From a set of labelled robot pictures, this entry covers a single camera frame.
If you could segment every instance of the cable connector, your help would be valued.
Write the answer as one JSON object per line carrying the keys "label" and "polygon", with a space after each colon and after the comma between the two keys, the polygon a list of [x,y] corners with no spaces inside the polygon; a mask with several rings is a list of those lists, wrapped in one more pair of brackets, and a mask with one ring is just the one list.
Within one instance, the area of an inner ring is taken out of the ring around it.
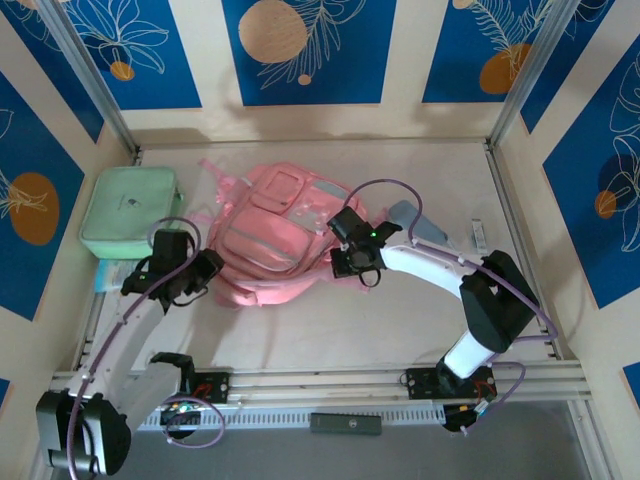
{"label": "cable connector", "polygon": [[484,415],[484,412],[488,406],[489,402],[487,402],[486,400],[482,400],[478,405],[476,405],[476,408],[474,408],[473,410],[478,414],[478,416],[482,416]]}

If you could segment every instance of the black camera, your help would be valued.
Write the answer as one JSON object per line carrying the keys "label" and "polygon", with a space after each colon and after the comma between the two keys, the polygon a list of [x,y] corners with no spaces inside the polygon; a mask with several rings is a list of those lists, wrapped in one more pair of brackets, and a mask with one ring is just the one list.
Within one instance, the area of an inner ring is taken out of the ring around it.
{"label": "black camera", "polygon": [[[188,258],[188,248],[195,247],[193,238],[182,230],[158,230],[154,235],[153,253],[138,263],[135,271],[127,277],[121,293],[143,293],[162,277],[183,265]],[[143,271],[146,263],[149,268]],[[149,298],[160,300],[165,313],[173,301],[183,293],[198,293],[216,276],[224,261],[217,252],[209,248],[197,252],[193,262],[178,275],[157,287]]]}
{"label": "black camera", "polygon": [[362,274],[380,272],[386,268],[380,255],[386,240],[402,228],[395,223],[383,222],[373,228],[351,208],[345,207],[327,223],[329,229],[343,244],[342,248],[331,250],[331,268],[335,278],[359,276],[367,285]]}

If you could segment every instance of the mint green pouch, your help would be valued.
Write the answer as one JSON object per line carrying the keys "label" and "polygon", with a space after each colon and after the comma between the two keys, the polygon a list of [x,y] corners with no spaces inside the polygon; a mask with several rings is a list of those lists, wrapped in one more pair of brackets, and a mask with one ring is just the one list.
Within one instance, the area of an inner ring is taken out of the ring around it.
{"label": "mint green pouch", "polygon": [[149,229],[161,218],[179,215],[183,199],[170,168],[105,170],[93,190],[80,241],[98,258],[144,258],[151,255]]}

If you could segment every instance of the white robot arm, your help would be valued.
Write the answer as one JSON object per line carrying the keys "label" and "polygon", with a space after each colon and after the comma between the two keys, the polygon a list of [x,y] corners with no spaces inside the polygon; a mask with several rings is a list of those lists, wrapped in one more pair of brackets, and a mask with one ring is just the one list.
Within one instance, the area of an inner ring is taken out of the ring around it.
{"label": "white robot arm", "polygon": [[[40,446],[49,465],[69,468],[67,433],[72,425],[72,406],[80,395],[80,414],[73,419],[77,420],[73,430],[75,469],[113,475],[126,459],[132,432],[147,416],[170,396],[194,392],[196,374],[188,355],[159,353],[142,375],[133,380],[129,375],[145,341],[175,299],[204,290],[224,265],[216,252],[205,249],[194,252],[187,266],[189,243],[193,247],[187,232],[156,232],[153,254],[126,279],[121,304],[90,357],[65,389],[50,390],[40,398],[36,417]],[[143,271],[147,262],[149,267]]]}
{"label": "white robot arm", "polygon": [[[484,367],[504,353],[535,316],[519,298],[489,276],[470,268],[459,254],[444,247],[413,244],[402,229],[384,222],[377,228],[350,207],[331,219],[329,228],[342,247],[331,251],[336,278],[381,270],[396,270],[433,283],[463,304],[467,331],[421,381],[429,392],[424,398],[464,398],[475,380],[484,381]],[[510,283],[532,304],[538,301],[511,257],[496,250],[485,258],[470,258]]]}

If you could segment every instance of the white floor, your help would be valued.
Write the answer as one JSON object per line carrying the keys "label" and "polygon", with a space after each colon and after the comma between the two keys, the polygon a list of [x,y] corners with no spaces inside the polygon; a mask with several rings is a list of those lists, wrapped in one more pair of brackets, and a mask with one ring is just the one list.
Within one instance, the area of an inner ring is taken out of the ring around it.
{"label": "white floor", "polygon": [[[287,160],[356,186],[392,177],[422,195],[425,214],[463,251],[474,252],[471,219],[481,219],[489,250],[515,251],[481,144],[417,141],[221,144],[207,148],[148,150],[143,165],[170,166],[187,193],[188,212],[215,211],[216,183],[198,166],[206,157],[235,174],[258,163]],[[362,192],[368,210],[411,194],[394,185]],[[206,228],[202,230],[206,238]],[[107,298],[98,331],[118,303]],[[172,309],[147,341],[134,369],[156,352],[185,352],[197,367],[315,369],[385,366],[437,361],[466,328],[461,303],[444,290],[396,272],[364,295],[317,285],[281,306],[229,311],[203,298]],[[523,334],[539,333],[535,322]],[[524,344],[505,358],[544,360],[542,344]]]}

